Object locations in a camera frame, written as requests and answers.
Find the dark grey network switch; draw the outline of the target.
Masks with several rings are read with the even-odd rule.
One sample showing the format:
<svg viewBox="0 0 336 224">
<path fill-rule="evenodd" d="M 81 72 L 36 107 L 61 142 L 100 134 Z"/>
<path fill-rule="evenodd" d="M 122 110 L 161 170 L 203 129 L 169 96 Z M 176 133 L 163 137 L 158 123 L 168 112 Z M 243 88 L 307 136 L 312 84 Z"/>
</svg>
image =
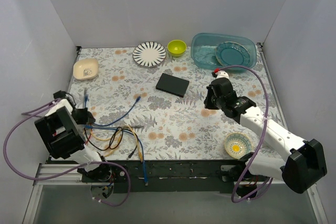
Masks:
<svg viewBox="0 0 336 224">
<path fill-rule="evenodd" d="M 189 83 L 190 82 L 188 80 L 163 73 L 160 76 L 155 88 L 183 98 L 186 94 Z"/>
</svg>

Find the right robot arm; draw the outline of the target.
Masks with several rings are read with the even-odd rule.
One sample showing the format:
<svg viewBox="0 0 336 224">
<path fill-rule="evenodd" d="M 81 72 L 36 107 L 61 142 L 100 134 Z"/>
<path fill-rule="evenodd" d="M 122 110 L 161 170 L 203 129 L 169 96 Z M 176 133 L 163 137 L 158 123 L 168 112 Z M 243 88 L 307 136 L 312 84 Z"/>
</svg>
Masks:
<svg viewBox="0 0 336 224">
<path fill-rule="evenodd" d="M 228 174 L 251 180 L 264 176 L 282 180 L 292 191 L 302 194 L 327 174 L 322 144 L 296 136 L 264 116 L 262 110 L 247 97 L 239 97 L 225 71 L 215 70 L 214 80 L 207 86 L 205 108 L 222 110 L 235 122 L 253 131 L 270 145 L 280 158 L 266 158 L 256 151 L 239 158 L 239 165 Z"/>
</svg>

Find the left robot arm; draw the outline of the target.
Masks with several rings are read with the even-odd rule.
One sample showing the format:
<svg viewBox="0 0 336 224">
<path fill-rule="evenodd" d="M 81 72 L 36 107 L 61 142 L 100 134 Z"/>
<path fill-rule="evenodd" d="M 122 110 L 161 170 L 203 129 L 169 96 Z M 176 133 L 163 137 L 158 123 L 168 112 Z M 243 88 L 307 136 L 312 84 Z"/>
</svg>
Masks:
<svg viewBox="0 0 336 224">
<path fill-rule="evenodd" d="M 91 179 L 106 182 L 112 170 L 101 164 L 105 158 L 85 145 L 82 127 L 96 120 L 87 108 L 77 109 L 65 91 L 57 91 L 54 99 L 59 101 L 45 116 L 35 121 L 35 127 L 49 154 L 55 158 L 71 159 L 78 164 L 88 164 L 78 172 Z"/>
</svg>

